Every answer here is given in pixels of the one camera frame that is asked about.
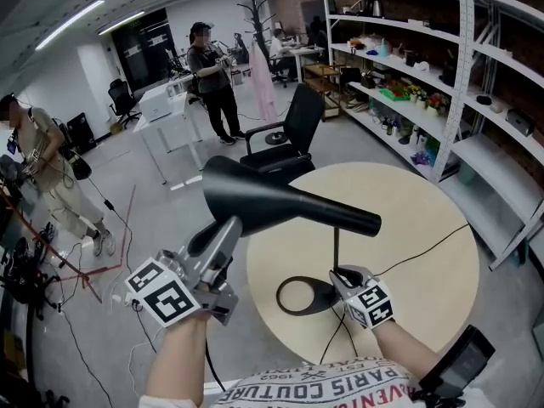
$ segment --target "black office chair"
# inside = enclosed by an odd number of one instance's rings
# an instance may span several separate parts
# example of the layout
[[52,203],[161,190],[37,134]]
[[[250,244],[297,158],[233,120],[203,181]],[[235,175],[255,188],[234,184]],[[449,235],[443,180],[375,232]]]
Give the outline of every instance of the black office chair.
[[[320,95],[307,85],[299,84],[292,98],[286,120],[246,132],[247,156],[240,159],[242,165],[267,173],[278,183],[291,183],[297,177],[315,169],[308,148],[314,138],[325,103]],[[254,134],[283,128],[290,143],[252,153],[250,139]]]
[[110,105],[110,108],[116,116],[121,117],[121,125],[126,128],[130,121],[137,121],[139,119],[141,113],[132,112],[132,108],[136,105],[136,100],[128,91],[127,82],[124,82],[121,79],[114,80],[110,83],[108,94],[116,105],[115,108],[113,105]]
[[283,83],[283,87],[287,88],[287,83],[286,83],[287,77],[284,76],[282,73],[282,70],[278,68],[278,62],[281,59],[282,58],[270,58],[270,62],[269,62],[270,72],[272,72],[273,74],[272,82],[281,82]]

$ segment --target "person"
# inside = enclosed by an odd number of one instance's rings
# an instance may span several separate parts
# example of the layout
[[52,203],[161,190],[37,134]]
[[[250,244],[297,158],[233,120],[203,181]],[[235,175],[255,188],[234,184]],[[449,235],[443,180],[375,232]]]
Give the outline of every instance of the person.
[[53,119],[45,110],[26,109],[13,95],[6,95],[0,100],[0,121],[14,129],[14,139],[25,158],[25,172],[36,181],[51,216],[77,238],[93,239],[95,257],[103,247],[112,256],[115,238],[104,225],[104,214],[82,192],[70,163],[59,153],[65,137]]
[[[206,315],[192,314],[167,329],[139,408],[194,408],[202,403],[206,328]],[[412,401],[411,395],[438,355],[393,320],[372,333],[383,358],[261,371],[229,388],[213,407],[424,408],[425,402]],[[465,388],[462,399],[467,408],[493,408],[477,388]]]
[[323,48],[320,53],[320,61],[328,60],[329,42],[319,16],[315,16],[314,20],[309,25],[309,45]]
[[272,38],[272,43],[270,44],[270,58],[280,58],[276,63],[276,68],[279,71],[289,70],[287,76],[294,80],[297,78],[297,63],[295,62],[294,56],[287,57],[287,53],[290,50],[295,49],[293,47],[293,42],[283,42],[284,32],[282,29],[274,29],[272,32],[274,37]]
[[[221,143],[232,145],[236,139],[244,140],[246,135],[240,130],[235,93],[224,71],[224,67],[229,65],[228,58],[220,48],[210,43],[211,28],[201,22],[191,27],[187,62],[198,77],[198,90],[206,104],[213,130]],[[229,124],[230,136],[224,130],[221,111]]]

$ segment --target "white wall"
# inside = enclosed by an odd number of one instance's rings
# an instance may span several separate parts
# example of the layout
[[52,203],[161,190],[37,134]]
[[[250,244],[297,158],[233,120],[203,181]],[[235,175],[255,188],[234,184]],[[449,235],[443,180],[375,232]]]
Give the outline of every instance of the white wall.
[[108,133],[107,109],[94,97],[74,42],[63,37],[41,53],[42,60],[21,75],[22,97],[62,122],[83,112],[95,138]]
[[98,39],[95,42],[78,46],[77,53],[94,99],[98,103],[99,115],[107,121],[110,117],[110,104],[112,103],[108,90],[110,89],[110,83],[118,76],[111,73],[104,48]]
[[214,24],[212,39],[223,41],[229,47],[235,46],[235,32],[241,33],[244,43],[249,48],[252,25],[244,21],[249,13],[237,3],[251,6],[251,0],[190,0],[167,7],[168,23],[173,41],[179,52],[180,48],[189,48],[190,28],[197,21]]
[[120,78],[121,80],[126,81],[127,76],[125,76],[125,71],[122,69],[121,61],[119,60],[119,55],[117,54],[116,45],[113,43],[111,35],[103,35],[102,37],[99,37],[99,40],[105,52],[105,58],[108,62],[108,66],[110,67],[110,72],[114,76],[113,80]]

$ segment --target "beige pants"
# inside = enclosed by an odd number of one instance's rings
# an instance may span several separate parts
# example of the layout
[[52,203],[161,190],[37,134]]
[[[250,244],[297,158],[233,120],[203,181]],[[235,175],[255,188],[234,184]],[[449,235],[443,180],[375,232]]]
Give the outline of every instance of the beige pants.
[[73,235],[82,239],[87,234],[88,225],[81,218],[96,224],[104,218],[104,214],[82,192],[71,168],[67,168],[66,172],[73,179],[73,186],[68,178],[61,179],[49,192],[43,192],[43,199],[51,216]]

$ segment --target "round wooden table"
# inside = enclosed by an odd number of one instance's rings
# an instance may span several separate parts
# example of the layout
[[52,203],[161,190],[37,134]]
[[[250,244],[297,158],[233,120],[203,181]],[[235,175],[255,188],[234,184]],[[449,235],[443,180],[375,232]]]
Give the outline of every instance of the round wooden table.
[[[292,185],[382,217],[376,237],[340,231],[339,264],[366,266],[374,274],[428,250],[467,223],[438,187],[397,167],[343,163],[303,175]],[[314,364],[319,364],[338,318],[330,309],[291,316],[281,311],[275,294],[282,281],[296,275],[330,283],[332,244],[332,227],[295,218],[252,236],[247,251],[247,278],[258,312],[291,351]],[[464,329],[478,290],[479,258],[472,231],[460,229],[381,278],[391,291],[397,322],[438,352]],[[289,309],[304,309],[311,298],[301,283],[286,286],[282,293]],[[335,310],[342,316],[341,303]],[[348,316],[344,322],[359,356],[381,356],[371,331]],[[323,362],[353,357],[348,333],[340,328]]]

